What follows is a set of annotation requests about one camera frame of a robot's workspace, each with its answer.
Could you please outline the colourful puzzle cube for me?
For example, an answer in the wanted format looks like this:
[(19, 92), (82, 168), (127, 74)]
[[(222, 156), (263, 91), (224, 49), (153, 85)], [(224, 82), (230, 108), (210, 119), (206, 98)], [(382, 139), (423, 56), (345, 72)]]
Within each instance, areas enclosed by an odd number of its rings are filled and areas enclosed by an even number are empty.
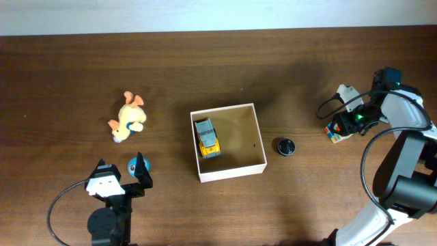
[(343, 141), (345, 139), (348, 139), (352, 136), (350, 135), (342, 135), (341, 129), (339, 128), (338, 124), (335, 121), (330, 122), (325, 128), (325, 133), (328, 135), (329, 139), (334, 143), (337, 144), (340, 141)]

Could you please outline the yellow grey toy truck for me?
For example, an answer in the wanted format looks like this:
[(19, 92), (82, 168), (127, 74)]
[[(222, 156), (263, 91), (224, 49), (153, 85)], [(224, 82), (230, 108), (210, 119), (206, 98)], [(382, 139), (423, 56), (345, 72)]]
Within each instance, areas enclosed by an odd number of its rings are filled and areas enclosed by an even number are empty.
[(199, 149), (204, 159), (221, 154), (221, 146), (210, 118), (195, 122), (195, 130), (199, 142)]

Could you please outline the white cardboard box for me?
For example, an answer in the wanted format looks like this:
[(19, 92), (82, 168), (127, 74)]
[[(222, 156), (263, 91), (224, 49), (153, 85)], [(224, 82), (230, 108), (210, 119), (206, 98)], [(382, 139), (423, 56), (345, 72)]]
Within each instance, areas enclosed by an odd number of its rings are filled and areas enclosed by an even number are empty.
[[(190, 112), (197, 172), (201, 182), (260, 174), (267, 166), (253, 103)], [(210, 119), (221, 153), (204, 158), (196, 123)]]

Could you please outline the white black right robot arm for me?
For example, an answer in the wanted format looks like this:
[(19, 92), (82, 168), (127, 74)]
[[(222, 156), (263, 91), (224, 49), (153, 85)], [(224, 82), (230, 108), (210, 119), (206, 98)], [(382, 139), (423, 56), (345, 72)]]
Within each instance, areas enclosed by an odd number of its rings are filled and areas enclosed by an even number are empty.
[[(436, 213), (436, 126), (423, 107), (417, 88), (401, 82), (401, 71), (383, 68), (374, 73), (371, 89), (363, 94), (341, 84), (333, 99), (342, 106), (331, 112), (325, 128), (331, 135), (365, 135), (385, 122), (389, 129), (366, 145), (360, 164), (361, 184), (370, 201), (349, 224), (334, 230), (323, 245), (381, 245), (393, 230)], [(395, 142), (377, 169), (372, 186), (365, 181), (370, 148), (393, 133)]]

